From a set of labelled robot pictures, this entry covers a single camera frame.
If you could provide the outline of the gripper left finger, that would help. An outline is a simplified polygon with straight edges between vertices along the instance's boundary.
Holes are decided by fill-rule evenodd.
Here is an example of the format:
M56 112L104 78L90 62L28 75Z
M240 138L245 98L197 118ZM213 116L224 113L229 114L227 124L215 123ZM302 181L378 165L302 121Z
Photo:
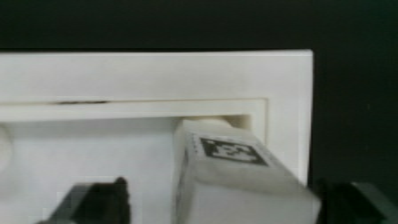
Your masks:
M126 179L76 184L49 217L35 224L131 224Z

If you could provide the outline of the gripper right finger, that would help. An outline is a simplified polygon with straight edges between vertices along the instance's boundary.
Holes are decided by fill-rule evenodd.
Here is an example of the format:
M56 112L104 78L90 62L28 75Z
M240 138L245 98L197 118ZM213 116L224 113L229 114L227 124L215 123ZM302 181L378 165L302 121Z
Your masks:
M316 224L398 224L398 205L371 182L316 183L321 209Z

